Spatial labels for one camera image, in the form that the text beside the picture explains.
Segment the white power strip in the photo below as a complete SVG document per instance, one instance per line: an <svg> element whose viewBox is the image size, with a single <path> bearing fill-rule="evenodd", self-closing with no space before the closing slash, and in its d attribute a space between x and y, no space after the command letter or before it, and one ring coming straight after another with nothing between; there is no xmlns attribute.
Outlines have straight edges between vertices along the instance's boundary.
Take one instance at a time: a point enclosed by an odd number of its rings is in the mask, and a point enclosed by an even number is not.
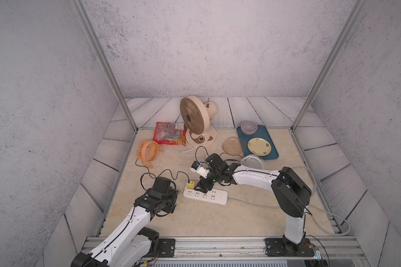
<svg viewBox="0 0 401 267"><path fill-rule="evenodd" d="M183 196L194 201L201 201L216 205L226 205L228 200L228 192L224 190L212 189L211 191L202 193L194 189L185 187Z"/></svg>

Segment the amber glass plate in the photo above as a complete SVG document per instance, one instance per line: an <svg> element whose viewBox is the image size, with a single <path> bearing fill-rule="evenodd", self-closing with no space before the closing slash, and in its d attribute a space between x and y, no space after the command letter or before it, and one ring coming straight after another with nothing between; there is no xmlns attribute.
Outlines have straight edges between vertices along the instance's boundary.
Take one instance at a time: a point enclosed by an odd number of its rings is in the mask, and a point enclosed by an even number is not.
<svg viewBox="0 0 401 267"><path fill-rule="evenodd" d="M229 155L237 156L244 152L246 143L237 136L232 136L225 140L222 144L222 149Z"/></svg>

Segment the yellow USB charger plug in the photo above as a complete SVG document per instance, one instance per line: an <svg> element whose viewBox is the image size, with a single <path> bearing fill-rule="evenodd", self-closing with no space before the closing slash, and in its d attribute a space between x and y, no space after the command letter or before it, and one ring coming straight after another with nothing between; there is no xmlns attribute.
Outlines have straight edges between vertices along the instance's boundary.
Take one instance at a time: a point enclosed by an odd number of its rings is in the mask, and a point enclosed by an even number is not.
<svg viewBox="0 0 401 267"><path fill-rule="evenodd" d="M194 188L196 187L196 183L194 181L190 181L186 184L186 188L188 190L194 190Z"/></svg>

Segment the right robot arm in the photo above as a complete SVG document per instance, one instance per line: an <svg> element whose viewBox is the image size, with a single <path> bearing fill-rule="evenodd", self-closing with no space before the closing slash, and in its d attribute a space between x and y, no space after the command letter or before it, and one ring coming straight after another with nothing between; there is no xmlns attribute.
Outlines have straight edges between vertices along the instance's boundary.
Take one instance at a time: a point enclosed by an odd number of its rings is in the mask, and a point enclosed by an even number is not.
<svg viewBox="0 0 401 267"><path fill-rule="evenodd" d="M207 168L198 161L190 167L191 172L200 176L194 190L204 194L212 191L214 184L227 183L249 185L271 191L275 194L280 209L286 214L285 233L277 243L266 249L268 256L307 255L303 250L310 244L306 238L305 213L312 196L311 189L289 167L278 171L249 168L239 163L228 164L218 154L206 159Z"/></svg>

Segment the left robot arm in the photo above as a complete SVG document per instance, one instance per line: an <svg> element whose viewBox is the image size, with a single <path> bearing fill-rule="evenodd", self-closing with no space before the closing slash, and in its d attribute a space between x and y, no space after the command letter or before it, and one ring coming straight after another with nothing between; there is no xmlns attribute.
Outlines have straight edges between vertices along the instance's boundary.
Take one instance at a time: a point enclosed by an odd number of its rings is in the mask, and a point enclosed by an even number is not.
<svg viewBox="0 0 401 267"><path fill-rule="evenodd" d="M120 225L89 253L78 253L72 267L136 267L157 259L160 254L159 233L147 227L160 212L172 214L179 190L173 180L155 179L153 186L134 201L134 206Z"/></svg>

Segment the orange small USB fan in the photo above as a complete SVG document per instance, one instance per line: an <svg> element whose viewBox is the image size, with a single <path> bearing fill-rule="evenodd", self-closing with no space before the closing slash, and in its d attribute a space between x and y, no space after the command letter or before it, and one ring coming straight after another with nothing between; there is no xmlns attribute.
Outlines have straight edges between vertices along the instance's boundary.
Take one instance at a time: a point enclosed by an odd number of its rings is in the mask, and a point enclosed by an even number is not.
<svg viewBox="0 0 401 267"><path fill-rule="evenodd" d="M141 160L144 166L152 168L151 162L155 161L163 148L153 140L143 140L137 150L137 158Z"/></svg>

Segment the beige desk fan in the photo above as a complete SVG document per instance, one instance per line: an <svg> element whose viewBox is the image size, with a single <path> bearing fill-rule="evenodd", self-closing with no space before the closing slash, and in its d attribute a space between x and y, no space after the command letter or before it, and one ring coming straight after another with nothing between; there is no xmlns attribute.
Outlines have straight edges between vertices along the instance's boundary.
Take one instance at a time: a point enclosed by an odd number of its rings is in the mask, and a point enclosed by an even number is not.
<svg viewBox="0 0 401 267"><path fill-rule="evenodd" d="M217 114L214 102L203 103L196 96L184 97L180 101L180 113L187 127L186 141L191 146L209 146L217 134L210 126L210 121Z"/></svg>

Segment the yellow plate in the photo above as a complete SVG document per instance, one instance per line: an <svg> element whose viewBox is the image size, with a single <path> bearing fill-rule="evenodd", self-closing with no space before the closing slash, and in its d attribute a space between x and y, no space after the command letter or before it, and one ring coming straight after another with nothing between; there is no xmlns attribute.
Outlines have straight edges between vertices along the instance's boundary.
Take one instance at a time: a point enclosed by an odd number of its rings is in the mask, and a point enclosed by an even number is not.
<svg viewBox="0 0 401 267"><path fill-rule="evenodd" d="M271 144L263 138L250 139L247 148L252 154L258 156L267 156L272 151Z"/></svg>

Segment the purple bowl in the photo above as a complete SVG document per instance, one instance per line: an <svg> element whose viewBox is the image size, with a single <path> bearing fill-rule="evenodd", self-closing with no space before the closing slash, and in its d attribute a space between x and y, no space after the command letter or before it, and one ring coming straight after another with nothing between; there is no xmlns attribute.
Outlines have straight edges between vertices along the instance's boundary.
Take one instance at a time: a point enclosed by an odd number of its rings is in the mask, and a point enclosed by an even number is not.
<svg viewBox="0 0 401 267"><path fill-rule="evenodd" d="M245 135L253 135L258 130L258 125L254 121L245 120L241 122L240 128Z"/></svg>

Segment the teal tray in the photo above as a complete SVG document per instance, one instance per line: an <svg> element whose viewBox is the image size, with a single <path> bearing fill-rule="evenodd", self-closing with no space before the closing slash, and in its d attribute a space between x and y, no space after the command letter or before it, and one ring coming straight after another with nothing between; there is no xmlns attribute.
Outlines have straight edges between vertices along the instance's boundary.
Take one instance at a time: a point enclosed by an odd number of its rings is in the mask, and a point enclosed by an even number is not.
<svg viewBox="0 0 401 267"><path fill-rule="evenodd" d="M237 134L243 141L243 154L245 156L254 154L264 160L275 160L279 157L274 142L265 126L257 125L257 131L252 135L246 135L242 132L241 127L238 127Z"/></svg>

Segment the red snack bag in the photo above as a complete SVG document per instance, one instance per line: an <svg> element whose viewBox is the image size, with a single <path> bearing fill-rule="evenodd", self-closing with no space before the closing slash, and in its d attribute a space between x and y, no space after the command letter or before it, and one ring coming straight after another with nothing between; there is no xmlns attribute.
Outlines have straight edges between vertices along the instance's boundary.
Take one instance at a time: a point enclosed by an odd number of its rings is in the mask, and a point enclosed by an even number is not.
<svg viewBox="0 0 401 267"><path fill-rule="evenodd" d="M186 145L187 127L183 122L157 122L153 140L160 145Z"/></svg>

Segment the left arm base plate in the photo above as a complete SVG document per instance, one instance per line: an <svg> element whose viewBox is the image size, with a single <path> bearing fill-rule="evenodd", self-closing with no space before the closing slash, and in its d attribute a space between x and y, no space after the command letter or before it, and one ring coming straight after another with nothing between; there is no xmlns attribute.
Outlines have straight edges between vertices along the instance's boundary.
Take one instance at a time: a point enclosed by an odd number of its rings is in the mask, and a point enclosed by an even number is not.
<svg viewBox="0 0 401 267"><path fill-rule="evenodd" d="M145 258L173 258L176 239L157 238L151 242L150 250Z"/></svg>

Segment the front aluminium rail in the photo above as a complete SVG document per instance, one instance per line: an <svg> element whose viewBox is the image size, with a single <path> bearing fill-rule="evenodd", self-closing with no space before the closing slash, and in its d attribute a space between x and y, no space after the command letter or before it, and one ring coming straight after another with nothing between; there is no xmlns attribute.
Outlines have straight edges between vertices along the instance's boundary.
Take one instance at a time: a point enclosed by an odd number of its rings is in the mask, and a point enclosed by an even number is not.
<svg viewBox="0 0 401 267"><path fill-rule="evenodd" d="M314 257L268 257L263 237L175 238L172 258L154 267L367 267L368 260L351 236L311 237Z"/></svg>

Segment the left aluminium frame post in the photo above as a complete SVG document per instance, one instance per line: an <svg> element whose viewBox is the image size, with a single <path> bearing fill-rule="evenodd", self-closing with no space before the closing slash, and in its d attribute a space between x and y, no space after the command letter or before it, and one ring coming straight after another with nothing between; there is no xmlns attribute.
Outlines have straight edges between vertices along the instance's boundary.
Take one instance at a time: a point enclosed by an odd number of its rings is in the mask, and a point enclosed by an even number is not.
<svg viewBox="0 0 401 267"><path fill-rule="evenodd" d="M84 29L84 32L90 42L90 45L91 45L92 49L94 50L94 53L100 63L100 66L107 77L110 87L111 87L115 97L117 98L120 107L122 108L122 111L123 111L126 119L129 121L132 130L137 132L138 127L136 126L136 123L131 115L131 112L129 111L127 103L126 103L126 101L123 97L123 94L120 90L120 87L118 85L117 79L115 78L115 76L113 74L113 71L109 65L106 55L99 42L99 39L98 39L98 37L95 33L95 30L90 22L90 19L89 19L88 13L86 12L84 4L80 0L72 0L71 3L73 5L73 8L74 8L74 10L79 18L79 21Z"/></svg>

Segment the aluminium frame post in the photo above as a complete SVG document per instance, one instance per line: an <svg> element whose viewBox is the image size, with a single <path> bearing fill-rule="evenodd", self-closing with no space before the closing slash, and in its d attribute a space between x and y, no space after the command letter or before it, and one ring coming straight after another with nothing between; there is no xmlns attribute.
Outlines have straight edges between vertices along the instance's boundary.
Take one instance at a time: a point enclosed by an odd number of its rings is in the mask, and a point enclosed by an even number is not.
<svg viewBox="0 0 401 267"><path fill-rule="evenodd" d="M72 0L71 3L73 5L73 8L74 8L74 10L79 18L79 21L84 29L84 32L90 42L90 45L91 45L92 49L94 50L94 53L100 63L100 66L107 77L110 87L111 87L115 97L117 98L120 107L122 108L122 111L123 111L126 119L129 121L132 130L137 132L138 127L136 126L136 123L131 115L131 112L129 111L127 103L126 103L126 101L123 97L123 94L120 90L120 87L118 85L117 79L115 78L115 76L113 74L113 71L109 65L106 55L99 42L99 39L98 39L98 37L95 33L95 30L90 22L90 19L89 19L88 13L86 12L84 4L80 0Z"/></svg>
<svg viewBox="0 0 401 267"><path fill-rule="evenodd" d="M297 115L293 125L291 126L291 131L295 132L297 128L301 125L309 107L315 100L316 96L318 95L323 83L325 82L329 72L333 68L333 65L338 58L338 55L342 48L344 47L346 41L350 37L352 30L354 29L357 21L359 20L362 12L365 9L367 1L366 0L357 0L355 1L354 7L349 13L349 17L347 18L342 30L340 31L337 39L335 40L332 49L321 69L319 72L313 86L311 87L304 104L301 107L299 114Z"/></svg>

